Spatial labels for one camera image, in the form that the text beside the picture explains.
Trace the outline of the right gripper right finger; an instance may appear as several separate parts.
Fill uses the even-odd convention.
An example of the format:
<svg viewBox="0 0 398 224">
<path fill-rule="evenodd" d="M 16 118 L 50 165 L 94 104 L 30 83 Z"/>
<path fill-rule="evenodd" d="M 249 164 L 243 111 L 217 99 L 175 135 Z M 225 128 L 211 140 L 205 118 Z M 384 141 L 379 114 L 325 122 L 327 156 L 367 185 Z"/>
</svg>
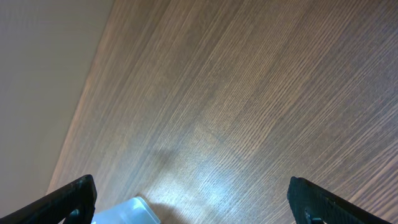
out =
<svg viewBox="0 0 398 224">
<path fill-rule="evenodd" d="M 389 224 L 301 177 L 290 179 L 287 199 L 297 223 Z"/>
</svg>

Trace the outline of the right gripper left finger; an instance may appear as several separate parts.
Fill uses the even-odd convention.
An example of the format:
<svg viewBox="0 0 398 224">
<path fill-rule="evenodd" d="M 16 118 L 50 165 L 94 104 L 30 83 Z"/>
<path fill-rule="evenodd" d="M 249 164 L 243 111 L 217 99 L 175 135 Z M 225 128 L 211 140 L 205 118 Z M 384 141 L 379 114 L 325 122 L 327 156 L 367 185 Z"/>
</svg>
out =
<svg viewBox="0 0 398 224">
<path fill-rule="evenodd" d="M 93 176 L 84 175 L 31 204 L 1 218 L 1 223 L 90 224 L 97 198 Z"/>
</svg>

